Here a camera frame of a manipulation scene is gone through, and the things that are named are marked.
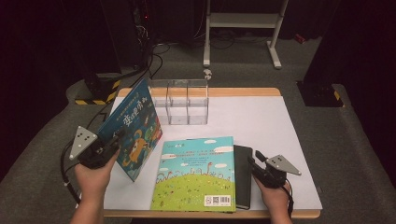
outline children's book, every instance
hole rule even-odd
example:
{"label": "children's book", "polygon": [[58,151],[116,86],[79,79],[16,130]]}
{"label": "children's book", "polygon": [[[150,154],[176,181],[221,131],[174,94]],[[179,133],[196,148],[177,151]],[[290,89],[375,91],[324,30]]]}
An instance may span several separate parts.
{"label": "children's book", "polygon": [[148,83],[142,79],[124,98],[98,131],[102,141],[120,137],[117,162],[133,181],[137,179],[163,131],[152,102]]}
{"label": "children's book", "polygon": [[235,212],[233,138],[166,141],[151,210]]}

